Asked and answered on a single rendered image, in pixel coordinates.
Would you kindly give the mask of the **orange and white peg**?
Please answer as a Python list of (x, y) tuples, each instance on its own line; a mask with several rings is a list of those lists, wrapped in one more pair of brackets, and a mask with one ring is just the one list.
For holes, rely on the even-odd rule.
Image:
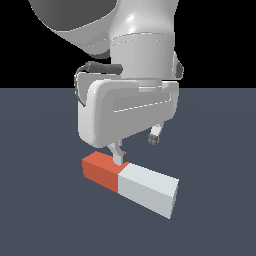
[(178, 183), (173, 178), (125, 162), (118, 166), (109, 155), (93, 152), (82, 159), (83, 174), (89, 180), (170, 219)]

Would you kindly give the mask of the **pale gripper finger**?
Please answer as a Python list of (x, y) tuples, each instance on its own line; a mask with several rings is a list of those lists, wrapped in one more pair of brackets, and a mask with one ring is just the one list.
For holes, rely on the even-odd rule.
[(151, 145), (156, 145), (159, 142), (160, 134), (162, 132), (164, 124), (160, 123), (157, 125), (154, 125), (151, 128), (151, 132), (148, 135), (148, 143)]
[(127, 161), (127, 153), (121, 149), (121, 146), (121, 140), (108, 145), (108, 148), (113, 154), (113, 161), (117, 165), (122, 165)]

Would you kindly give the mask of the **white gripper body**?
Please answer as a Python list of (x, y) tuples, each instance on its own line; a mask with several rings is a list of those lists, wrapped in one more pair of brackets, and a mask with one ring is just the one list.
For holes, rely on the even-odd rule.
[(96, 80), (86, 105), (78, 104), (79, 136), (95, 148), (108, 146), (171, 119), (178, 96), (176, 81), (163, 81), (155, 92), (140, 92), (135, 80)]

